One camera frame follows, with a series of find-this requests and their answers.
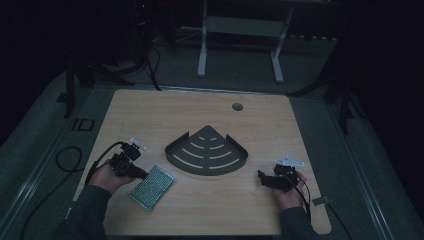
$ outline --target circular hole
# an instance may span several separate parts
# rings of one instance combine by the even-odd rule
[[[234,103],[233,104],[233,109],[235,111],[241,111],[241,110],[243,110],[243,105],[241,103]]]

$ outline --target hand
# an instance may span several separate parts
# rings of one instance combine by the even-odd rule
[[[296,173],[300,178],[296,187],[303,195],[302,188],[303,185],[305,185],[306,178],[300,172],[296,171]],[[295,189],[291,189],[286,193],[280,189],[272,189],[272,193],[277,198],[281,211],[284,211],[288,208],[303,207],[303,199]]]
[[[93,173],[88,185],[101,187],[110,192],[110,194],[114,194],[122,185],[131,183],[134,180],[135,178],[130,178],[128,176],[117,177],[113,173],[112,166],[106,163]]]

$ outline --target table leg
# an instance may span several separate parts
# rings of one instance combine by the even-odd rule
[[[202,22],[202,47],[200,49],[200,57],[199,57],[199,66],[197,68],[197,76],[204,77],[206,72],[206,57],[207,57],[207,47],[206,47],[206,34],[207,34],[207,7],[208,1],[203,1],[203,22]]]
[[[73,61],[69,59],[66,64],[66,113],[65,118],[68,119],[71,116],[72,111],[75,108],[75,76],[73,70]]]
[[[278,57],[280,56],[281,48],[283,47],[284,40],[286,39],[287,29],[290,24],[291,17],[293,16],[293,11],[294,8],[289,8],[286,20],[281,27],[277,48],[274,51],[271,51],[272,67],[274,68],[275,81],[277,83],[282,83],[284,81]]]

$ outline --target wooden table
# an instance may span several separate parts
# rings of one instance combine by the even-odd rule
[[[233,103],[241,103],[235,111]],[[246,164],[220,176],[194,175],[176,168],[165,147],[190,132],[210,125],[229,134],[249,153]],[[135,137],[147,147],[135,165],[150,171],[158,165],[177,180],[152,212],[128,194],[140,180],[120,188],[109,201],[104,226],[110,235],[278,235],[279,209],[257,171],[273,175],[274,159],[290,155],[304,161],[298,170],[308,179],[311,199],[320,197],[314,172],[290,101],[285,96],[212,92],[116,91],[86,171],[75,194],[83,188],[89,166],[113,143]],[[106,155],[120,153],[116,147]],[[331,225],[323,205],[311,206],[312,225],[320,234]]]

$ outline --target finger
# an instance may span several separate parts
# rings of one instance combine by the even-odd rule
[[[298,171],[296,171],[296,173],[297,173],[297,177],[300,179],[300,181],[297,183],[297,188],[302,189],[303,186],[305,185],[306,177],[303,176],[303,174]]]

